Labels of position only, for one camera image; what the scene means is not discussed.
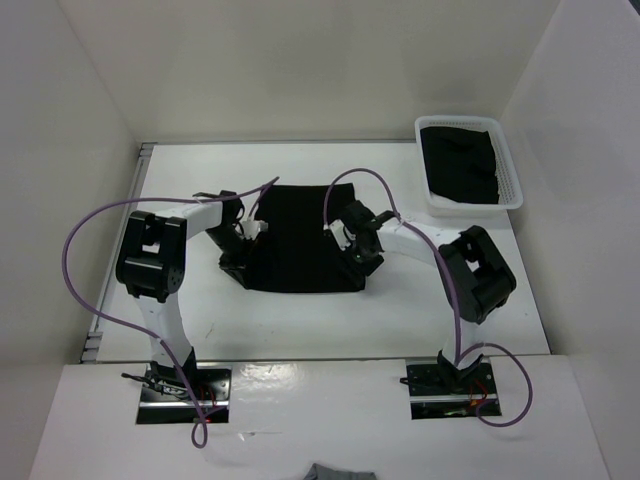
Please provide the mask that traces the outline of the black skirt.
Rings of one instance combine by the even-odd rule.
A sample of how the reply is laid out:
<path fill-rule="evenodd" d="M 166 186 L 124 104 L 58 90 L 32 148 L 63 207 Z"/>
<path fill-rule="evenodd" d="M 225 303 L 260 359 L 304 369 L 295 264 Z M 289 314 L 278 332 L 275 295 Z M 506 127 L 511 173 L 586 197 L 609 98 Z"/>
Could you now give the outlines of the black skirt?
<path fill-rule="evenodd" d="M 273 186 L 255 218 L 268 223 L 250 252 L 246 273 L 229 275 L 247 290 L 271 293 L 344 293 L 365 288 L 323 230 L 325 186 Z"/>

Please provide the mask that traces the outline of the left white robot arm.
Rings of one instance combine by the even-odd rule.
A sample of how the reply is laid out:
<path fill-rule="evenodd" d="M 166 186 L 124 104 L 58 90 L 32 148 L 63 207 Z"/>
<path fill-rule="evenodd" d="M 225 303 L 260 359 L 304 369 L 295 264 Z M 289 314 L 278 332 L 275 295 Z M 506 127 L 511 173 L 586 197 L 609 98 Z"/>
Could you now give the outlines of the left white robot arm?
<path fill-rule="evenodd" d="M 186 276 L 187 243 L 206 234 L 233 270 L 268 223 L 250 216 L 237 194 L 222 191 L 156 213 L 130 214 L 116 262 L 116 279 L 140 309 L 151 335 L 150 382 L 180 400 L 198 390 L 194 347 L 185 333 L 178 291 Z"/>

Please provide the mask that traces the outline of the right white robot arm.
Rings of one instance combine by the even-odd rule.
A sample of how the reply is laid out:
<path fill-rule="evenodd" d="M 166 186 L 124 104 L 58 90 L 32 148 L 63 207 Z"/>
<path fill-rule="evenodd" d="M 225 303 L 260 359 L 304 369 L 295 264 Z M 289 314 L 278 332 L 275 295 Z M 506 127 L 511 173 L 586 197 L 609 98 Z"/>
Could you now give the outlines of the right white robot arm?
<path fill-rule="evenodd" d="M 325 226 L 346 271 L 370 276 L 385 253 L 433 266 L 453 311 L 453 327 L 436 359 L 439 384 L 450 393 L 468 386 L 481 363 L 478 330 L 504 306 L 517 286 L 515 275 L 489 233 L 473 225 L 455 236 L 404 220 L 393 211 L 374 214 L 361 202 L 350 204 Z"/>

